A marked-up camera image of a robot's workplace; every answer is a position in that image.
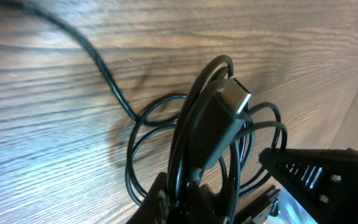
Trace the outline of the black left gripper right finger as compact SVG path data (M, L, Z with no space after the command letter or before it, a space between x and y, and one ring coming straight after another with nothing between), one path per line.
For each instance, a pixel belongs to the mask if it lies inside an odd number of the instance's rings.
M318 223L358 223L358 151L265 149L259 162Z

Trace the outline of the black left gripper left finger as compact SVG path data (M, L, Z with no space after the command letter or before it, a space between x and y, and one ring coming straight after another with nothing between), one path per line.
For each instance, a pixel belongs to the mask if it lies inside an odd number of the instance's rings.
M146 198L129 219L129 224L199 224L219 223L212 210L211 194L205 188L190 184L177 204L166 194L167 174L161 172Z

